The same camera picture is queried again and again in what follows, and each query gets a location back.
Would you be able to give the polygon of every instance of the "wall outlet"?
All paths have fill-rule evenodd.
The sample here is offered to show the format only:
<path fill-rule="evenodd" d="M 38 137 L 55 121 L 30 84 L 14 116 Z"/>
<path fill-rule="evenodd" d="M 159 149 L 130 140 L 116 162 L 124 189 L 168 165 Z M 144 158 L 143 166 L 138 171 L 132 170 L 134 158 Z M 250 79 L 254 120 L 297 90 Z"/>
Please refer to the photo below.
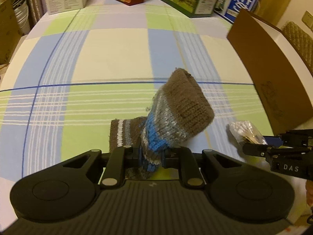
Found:
<path fill-rule="evenodd" d="M 313 28 L 313 16 L 308 11 L 304 13 L 302 22 L 305 23 L 309 28 Z"/>

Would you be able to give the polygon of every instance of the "sock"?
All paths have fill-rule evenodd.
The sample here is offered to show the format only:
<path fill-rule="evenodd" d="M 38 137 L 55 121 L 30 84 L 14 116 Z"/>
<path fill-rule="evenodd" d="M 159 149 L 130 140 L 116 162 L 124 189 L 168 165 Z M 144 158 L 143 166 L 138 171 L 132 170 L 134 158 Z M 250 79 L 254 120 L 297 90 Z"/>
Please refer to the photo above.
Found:
<path fill-rule="evenodd" d="M 147 117 L 113 120 L 110 151 L 132 145 L 141 137 L 142 167 L 128 169 L 129 179 L 147 179 L 162 163 L 162 152 L 203 131 L 214 112 L 195 79 L 184 69 L 176 69 L 153 98 Z"/>

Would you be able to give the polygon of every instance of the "blue line on tablecloth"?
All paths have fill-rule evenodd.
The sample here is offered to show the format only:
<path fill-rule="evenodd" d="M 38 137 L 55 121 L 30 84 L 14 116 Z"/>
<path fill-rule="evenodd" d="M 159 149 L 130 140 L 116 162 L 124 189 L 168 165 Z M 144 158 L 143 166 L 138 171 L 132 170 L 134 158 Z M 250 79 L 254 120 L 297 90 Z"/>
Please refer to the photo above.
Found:
<path fill-rule="evenodd" d="M 64 32 L 62 33 L 62 35 L 60 36 L 60 39 L 57 41 L 56 45 L 54 46 L 51 54 L 49 55 L 49 58 L 43 68 L 43 71 L 40 75 L 40 78 L 39 78 L 39 81 L 38 81 L 38 86 L 36 87 L 36 92 L 35 92 L 35 96 L 34 96 L 34 100 L 32 102 L 32 107 L 30 109 L 30 114 L 29 114 L 29 118 L 28 118 L 28 123 L 27 123 L 27 127 L 26 127 L 26 133 L 25 133 L 25 138 L 24 138 L 24 145 L 23 145 L 23 152 L 22 152 L 22 177 L 23 177 L 23 173 L 24 173 L 24 153 L 25 153 L 25 146 L 26 146 L 26 138 L 27 138 L 27 132 L 28 132 L 28 128 L 29 128 L 29 122 L 30 122 L 30 118 L 32 116 L 32 110 L 34 108 L 34 104 L 35 104 L 35 101 L 36 101 L 36 97 L 37 97 L 37 93 L 38 93 L 38 90 L 39 90 L 39 85 L 40 85 L 40 82 L 41 82 L 41 79 L 44 75 L 44 72 L 45 72 L 45 69 L 47 67 L 47 65 L 49 64 L 50 62 L 50 59 L 55 51 L 55 49 L 57 48 L 58 44 L 60 43 L 62 37 L 64 36 L 65 32 L 67 31 L 67 29 L 69 28 L 69 26 L 71 25 L 71 23 L 74 21 L 74 19 L 76 18 L 77 14 L 80 12 L 80 10 L 77 11 L 77 13 L 75 14 L 75 16 L 72 18 L 71 22 L 68 24 L 67 28 L 64 30 Z"/>
<path fill-rule="evenodd" d="M 41 87 L 51 87 L 51 86 L 77 86 L 77 85 L 114 85 L 114 84 L 165 84 L 167 81 L 117 81 L 117 82 L 89 82 L 89 83 L 67 83 L 67 84 L 54 84 L 54 85 L 40 85 L 40 86 L 26 86 L 19 88 L 11 88 L 0 90 L 1 92 L 21 90 L 21 89 L 31 89 L 31 88 L 41 88 Z M 231 83 L 231 82 L 206 82 L 197 81 L 198 84 L 218 84 L 218 85 L 254 85 L 252 83 Z"/>

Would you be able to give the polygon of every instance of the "clear plastic packaging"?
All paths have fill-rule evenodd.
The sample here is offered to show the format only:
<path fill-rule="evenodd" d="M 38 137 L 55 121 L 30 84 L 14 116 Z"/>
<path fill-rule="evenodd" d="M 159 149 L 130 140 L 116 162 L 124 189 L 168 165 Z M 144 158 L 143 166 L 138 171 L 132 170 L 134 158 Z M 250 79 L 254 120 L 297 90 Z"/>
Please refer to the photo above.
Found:
<path fill-rule="evenodd" d="M 239 144 L 244 142 L 267 145 L 259 130 L 250 121 L 236 121 L 229 124 L 229 130 Z"/>

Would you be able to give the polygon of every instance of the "tablecloth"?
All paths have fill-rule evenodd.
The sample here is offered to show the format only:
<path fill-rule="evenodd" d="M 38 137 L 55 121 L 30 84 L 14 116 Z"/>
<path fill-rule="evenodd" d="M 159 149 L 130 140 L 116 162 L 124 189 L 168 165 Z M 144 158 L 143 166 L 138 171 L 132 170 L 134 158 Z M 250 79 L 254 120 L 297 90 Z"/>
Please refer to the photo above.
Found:
<path fill-rule="evenodd" d="M 9 202 L 16 181 L 93 148 L 107 152 L 110 121 L 147 115 L 177 67 L 195 77 L 215 112 L 187 145 L 244 160 L 228 124 L 250 120 L 262 134 L 272 131 L 226 39 L 230 27 L 217 15 L 190 19 L 160 0 L 131 7 L 89 0 L 82 10 L 44 15 L 0 87 L 1 228 L 16 218 Z"/>

